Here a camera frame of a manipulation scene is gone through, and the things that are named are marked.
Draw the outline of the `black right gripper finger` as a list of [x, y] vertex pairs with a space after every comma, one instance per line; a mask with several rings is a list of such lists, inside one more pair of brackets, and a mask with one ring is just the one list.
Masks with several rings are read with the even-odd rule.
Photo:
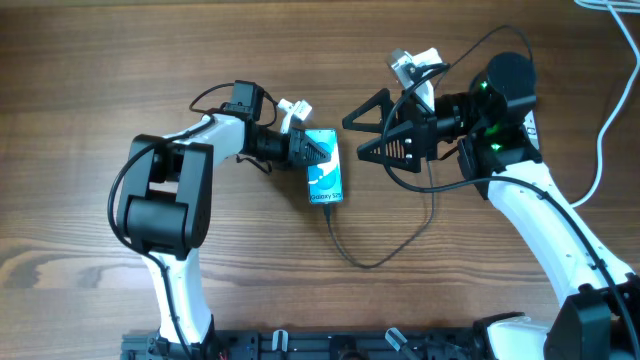
[[421, 155], [419, 142], [415, 139], [414, 124], [404, 122], [390, 128], [386, 138], [370, 140], [357, 148], [358, 159], [376, 164], [383, 164], [382, 152], [385, 152], [387, 164], [400, 170], [420, 173]]
[[[390, 91], [383, 88], [345, 116], [342, 119], [342, 126], [345, 130], [381, 134], [393, 106], [394, 102], [391, 100]], [[360, 121], [360, 118], [369, 113], [377, 116], [376, 122], [373, 119]]]

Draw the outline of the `turquoise screen smartphone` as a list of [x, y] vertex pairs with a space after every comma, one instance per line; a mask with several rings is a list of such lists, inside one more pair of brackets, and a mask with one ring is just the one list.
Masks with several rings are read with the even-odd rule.
[[307, 130], [306, 134], [329, 154], [329, 161], [307, 168], [309, 201], [329, 204], [343, 201], [343, 182], [337, 132], [335, 129]]

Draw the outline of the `white power strip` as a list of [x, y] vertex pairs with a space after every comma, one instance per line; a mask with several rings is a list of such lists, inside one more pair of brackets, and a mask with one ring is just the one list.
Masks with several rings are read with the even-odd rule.
[[531, 144], [533, 145], [533, 147], [536, 150], [540, 150], [540, 142], [539, 142], [539, 137], [538, 137], [538, 130], [537, 130], [537, 125], [536, 125], [536, 121], [535, 121], [535, 117], [534, 117], [534, 112], [533, 111], [529, 111], [525, 118], [524, 118], [524, 122], [523, 122], [526, 134], [529, 138], [529, 141], [531, 142]]

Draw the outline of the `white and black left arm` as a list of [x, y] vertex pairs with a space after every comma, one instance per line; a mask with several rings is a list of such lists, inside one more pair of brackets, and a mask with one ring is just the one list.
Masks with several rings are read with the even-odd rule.
[[[199, 249], [210, 225], [214, 169], [228, 158], [265, 173], [326, 164], [329, 153], [295, 122], [312, 113], [305, 100], [273, 101], [254, 82], [230, 83], [231, 99], [198, 112], [196, 124], [174, 134], [136, 136], [107, 200], [115, 237], [149, 270], [161, 314], [143, 341], [144, 356], [221, 359], [225, 348], [207, 305]], [[264, 102], [282, 114], [279, 130], [260, 121]]]

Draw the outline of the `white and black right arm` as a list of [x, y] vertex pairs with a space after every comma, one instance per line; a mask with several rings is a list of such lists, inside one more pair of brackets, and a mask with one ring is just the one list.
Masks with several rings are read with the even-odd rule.
[[[437, 95], [432, 79], [447, 64], [435, 49], [397, 49], [388, 66], [400, 98], [382, 89], [343, 119], [373, 139], [361, 160], [389, 174], [419, 172], [441, 143], [457, 154], [473, 186], [516, 228], [543, 268], [560, 309], [550, 323], [521, 312], [430, 331], [424, 359], [635, 359], [639, 355], [639, 277], [589, 229], [557, 188], [543, 161], [533, 118], [536, 73], [530, 57], [494, 56], [463, 93]], [[360, 122], [378, 108], [378, 123]]]

